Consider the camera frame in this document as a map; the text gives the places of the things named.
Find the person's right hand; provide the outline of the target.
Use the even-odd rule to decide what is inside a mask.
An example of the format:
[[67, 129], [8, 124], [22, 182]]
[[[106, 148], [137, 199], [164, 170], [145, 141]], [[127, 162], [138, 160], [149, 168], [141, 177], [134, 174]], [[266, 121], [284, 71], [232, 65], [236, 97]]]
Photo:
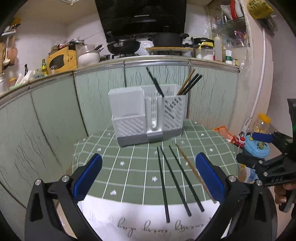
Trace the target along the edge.
[[286, 192], [296, 189], [296, 181], [274, 186], [275, 202], [278, 205], [287, 202]]

